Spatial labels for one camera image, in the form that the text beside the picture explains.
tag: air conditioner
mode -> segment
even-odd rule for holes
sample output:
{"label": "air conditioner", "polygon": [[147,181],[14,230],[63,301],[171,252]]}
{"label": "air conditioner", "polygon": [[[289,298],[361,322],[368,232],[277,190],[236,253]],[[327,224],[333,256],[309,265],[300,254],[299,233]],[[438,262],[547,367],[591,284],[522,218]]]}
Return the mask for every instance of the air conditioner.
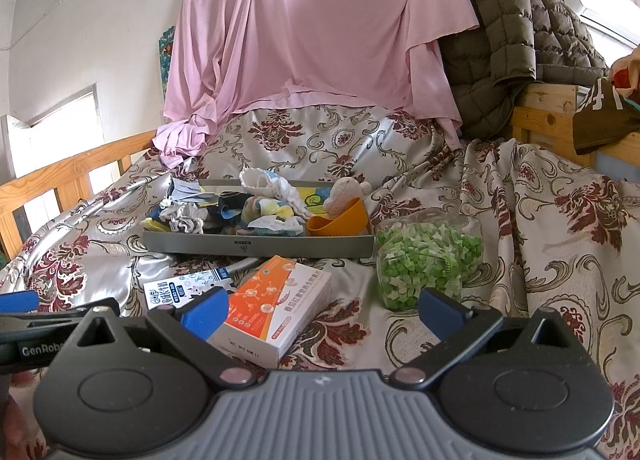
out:
{"label": "air conditioner", "polygon": [[640,8],[631,0],[564,0],[583,23],[635,48],[640,45]]}

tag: pink sheet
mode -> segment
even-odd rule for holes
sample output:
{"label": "pink sheet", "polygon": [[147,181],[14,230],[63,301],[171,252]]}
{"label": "pink sheet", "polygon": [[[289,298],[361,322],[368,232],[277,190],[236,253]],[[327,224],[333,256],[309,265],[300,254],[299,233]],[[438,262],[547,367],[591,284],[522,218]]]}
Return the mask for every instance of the pink sheet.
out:
{"label": "pink sheet", "polygon": [[232,113],[341,104],[438,119],[456,148],[436,40],[476,26],[469,0],[183,0],[154,144],[175,167]]}

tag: gray tray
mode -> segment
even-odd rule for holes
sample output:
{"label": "gray tray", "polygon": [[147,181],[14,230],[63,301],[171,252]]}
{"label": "gray tray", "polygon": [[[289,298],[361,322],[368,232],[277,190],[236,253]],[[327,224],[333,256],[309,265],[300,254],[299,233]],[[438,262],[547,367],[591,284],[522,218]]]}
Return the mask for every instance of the gray tray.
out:
{"label": "gray tray", "polygon": [[[290,180],[294,187],[328,187],[330,182]],[[239,180],[200,180],[201,186],[237,187]],[[234,234],[183,234],[143,231],[145,247],[152,252],[211,254],[270,258],[370,258],[375,237],[363,236],[236,236]]]}

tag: floral bedspread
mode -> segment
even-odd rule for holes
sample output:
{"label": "floral bedspread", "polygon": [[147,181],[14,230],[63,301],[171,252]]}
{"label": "floral bedspread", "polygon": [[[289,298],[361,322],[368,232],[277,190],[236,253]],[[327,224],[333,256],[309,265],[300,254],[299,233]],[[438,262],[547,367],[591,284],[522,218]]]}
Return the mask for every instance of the floral bedspread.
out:
{"label": "floral bedspread", "polygon": [[[374,188],[374,223],[425,207],[475,215],[484,263],[463,287],[468,304],[527,316],[557,309],[613,390],[616,409],[600,449],[640,458],[640,187],[612,182],[530,144],[471,142],[451,151],[429,121],[382,108],[257,110],[230,119],[183,179],[237,177],[244,166],[289,179],[353,176]],[[153,151],[119,182],[38,230],[0,275],[2,292],[36,290],[40,310],[113,296],[126,315],[145,310],[143,283],[232,259],[149,252],[139,221],[170,176]],[[333,275],[332,303],[303,331],[283,368],[380,368],[389,373],[436,338],[415,312],[382,307],[373,260],[308,260]],[[236,273],[236,281],[251,273]],[[28,406],[30,392],[15,394]],[[36,440],[29,446],[42,448]]]}

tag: olive green puffer jacket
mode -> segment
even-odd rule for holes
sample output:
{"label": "olive green puffer jacket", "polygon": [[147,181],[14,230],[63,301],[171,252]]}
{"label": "olive green puffer jacket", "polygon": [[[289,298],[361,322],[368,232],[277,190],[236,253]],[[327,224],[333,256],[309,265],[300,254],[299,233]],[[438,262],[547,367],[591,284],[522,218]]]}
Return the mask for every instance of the olive green puffer jacket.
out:
{"label": "olive green puffer jacket", "polygon": [[480,27],[439,40],[465,138],[506,125],[528,83],[591,87],[606,63],[562,0],[471,0]]}

